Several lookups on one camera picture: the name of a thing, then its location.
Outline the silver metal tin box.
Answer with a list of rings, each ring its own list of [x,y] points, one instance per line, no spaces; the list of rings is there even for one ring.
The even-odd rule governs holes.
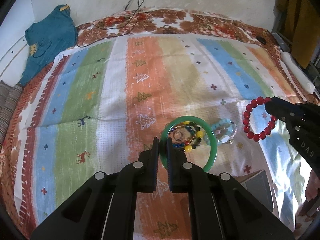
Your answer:
[[[274,204],[271,194],[267,174],[264,170],[253,172],[244,176],[235,177],[235,179],[250,192],[263,206],[270,212],[274,210]]]

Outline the green jade bangle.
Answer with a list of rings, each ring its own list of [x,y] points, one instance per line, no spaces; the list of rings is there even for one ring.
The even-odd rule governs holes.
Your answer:
[[[181,122],[184,121],[192,121],[197,123],[200,127],[202,127],[208,136],[209,142],[210,142],[210,155],[207,160],[207,163],[204,165],[203,170],[204,172],[208,172],[212,166],[214,165],[214,162],[217,157],[217,139],[211,130],[210,126],[208,123],[206,123],[204,120],[201,118],[191,116],[191,115],[185,115],[185,116],[180,116],[174,120],[172,120],[170,123],[167,124],[163,132],[161,133],[160,141],[159,141],[159,155],[160,155],[160,160],[162,162],[162,165],[164,166],[165,169],[167,169],[167,154],[166,154],[166,142],[167,138],[169,135],[169,132],[173,129],[174,126],[178,125]]]

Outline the small black object on bed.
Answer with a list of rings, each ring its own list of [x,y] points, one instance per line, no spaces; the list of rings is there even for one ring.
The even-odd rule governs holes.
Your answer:
[[[257,39],[260,43],[266,44],[266,40],[265,40],[263,37],[257,36],[256,39]]]

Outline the mustard yellow hanging cloth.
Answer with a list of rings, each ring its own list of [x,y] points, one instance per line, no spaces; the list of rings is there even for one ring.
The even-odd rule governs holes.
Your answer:
[[[319,41],[319,13],[309,0],[276,0],[284,13],[282,34],[291,42],[291,55],[302,68],[307,68]]]

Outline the colourful striped mat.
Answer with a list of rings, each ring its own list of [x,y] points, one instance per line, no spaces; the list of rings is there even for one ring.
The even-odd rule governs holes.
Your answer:
[[[235,177],[264,170],[274,214],[291,230],[307,173],[276,123],[254,142],[243,130],[258,97],[298,102],[298,94],[257,45],[203,35],[119,37],[64,51],[35,81],[17,118],[14,201],[21,232],[33,230],[97,171],[120,171],[151,147],[171,121],[192,115],[209,126],[238,128],[210,173]]]

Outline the striped grey pillow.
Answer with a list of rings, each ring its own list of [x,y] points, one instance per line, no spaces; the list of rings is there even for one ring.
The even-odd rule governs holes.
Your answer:
[[[10,120],[22,94],[22,86],[19,84],[11,87],[1,80],[1,146],[7,133]]]

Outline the brown floral bedsheet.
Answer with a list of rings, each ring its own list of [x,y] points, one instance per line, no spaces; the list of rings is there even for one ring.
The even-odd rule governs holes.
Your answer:
[[[203,35],[211,38],[225,38],[232,41],[243,42],[245,44],[257,45],[265,49],[272,57],[277,69],[281,72],[283,77],[289,81],[293,90],[298,94],[298,102],[316,102],[316,98],[312,94],[308,94],[301,87],[291,70],[289,70],[282,61],[281,49],[277,45],[271,33],[263,28],[253,27],[240,21],[225,18],[222,15],[180,9],[142,10],[138,14],[132,11],[125,11],[120,14],[82,24],[78,26],[77,32],[78,40],[75,46],[64,51],[84,49],[111,39],[119,37],[132,37],[137,35],[192,34]],[[260,43],[256,39],[257,36],[263,37],[266,40],[266,44]],[[29,99],[30,94],[34,91],[35,81],[41,77],[44,77],[44,75],[49,72],[50,69],[52,69],[55,59],[51,63],[47,64],[25,86],[22,86],[22,94],[17,102],[17,106],[10,120],[3,145],[1,146],[1,203],[13,221],[14,225],[17,227],[18,232],[21,233],[25,238],[29,237],[26,237],[21,232],[21,228],[18,225],[19,213],[16,209],[14,201],[14,186],[18,158],[12,155],[12,148],[14,146],[13,137],[17,124],[17,118],[23,107],[23,100]],[[20,79],[16,79],[12,82],[4,82],[13,87],[16,84],[19,84],[19,81]],[[301,156],[300,158],[300,170],[308,175],[304,185],[306,189],[311,168]],[[303,196],[304,199],[299,204],[295,214],[295,228],[291,230],[295,237],[300,237],[304,232],[306,232],[307,228],[311,225],[314,219],[313,216],[302,215],[299,212],[301,205],[305,200],[305,193]]]

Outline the teal blue garment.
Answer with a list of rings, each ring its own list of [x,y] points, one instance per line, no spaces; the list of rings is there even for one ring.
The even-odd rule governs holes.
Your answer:
[[[75,46],[78,33],[68,5],[58,5],[40,22],[33,23],[25,31],[29,56],[25,70],[18,82],[25,86],[60,52]]]

